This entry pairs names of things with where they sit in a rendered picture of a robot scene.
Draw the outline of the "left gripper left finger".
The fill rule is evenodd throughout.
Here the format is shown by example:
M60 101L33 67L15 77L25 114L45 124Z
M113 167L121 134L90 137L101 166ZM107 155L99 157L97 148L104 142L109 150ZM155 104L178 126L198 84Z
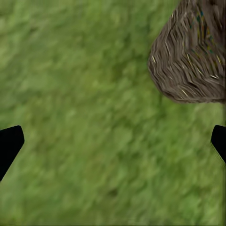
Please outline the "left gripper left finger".
M0 182L24 144L20 125L0 130Z

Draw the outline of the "wicker basket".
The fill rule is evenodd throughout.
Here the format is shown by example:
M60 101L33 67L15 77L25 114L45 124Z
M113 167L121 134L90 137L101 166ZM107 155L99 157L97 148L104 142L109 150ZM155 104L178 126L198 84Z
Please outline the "wicker basket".
M164 96L226 103L226 0L180 0L151 47L148 69Z

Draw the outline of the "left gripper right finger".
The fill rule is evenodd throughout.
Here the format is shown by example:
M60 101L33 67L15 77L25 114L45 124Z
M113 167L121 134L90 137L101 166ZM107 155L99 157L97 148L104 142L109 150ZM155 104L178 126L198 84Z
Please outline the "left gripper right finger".
M212 132L211 142L226 163L226 127L216 125Z

